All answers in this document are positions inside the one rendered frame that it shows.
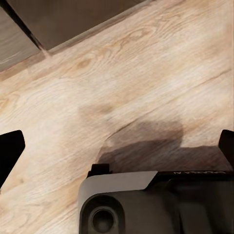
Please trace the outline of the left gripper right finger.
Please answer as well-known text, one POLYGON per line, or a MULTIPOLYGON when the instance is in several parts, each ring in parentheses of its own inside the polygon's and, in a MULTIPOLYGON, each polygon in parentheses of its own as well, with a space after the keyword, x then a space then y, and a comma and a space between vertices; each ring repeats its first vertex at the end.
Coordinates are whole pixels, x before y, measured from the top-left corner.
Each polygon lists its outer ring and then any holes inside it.
POLYGON ((234 132, 222 130, 218 146, 234 169, 234 132))

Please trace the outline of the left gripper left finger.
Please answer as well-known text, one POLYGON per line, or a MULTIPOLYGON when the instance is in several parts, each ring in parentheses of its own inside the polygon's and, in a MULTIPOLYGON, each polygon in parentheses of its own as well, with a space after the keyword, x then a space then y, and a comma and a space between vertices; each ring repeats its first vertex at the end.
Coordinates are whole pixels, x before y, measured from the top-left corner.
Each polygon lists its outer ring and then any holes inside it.
POLYGON ((21 130, 0 135, 0 188, 25 149, 21 130))

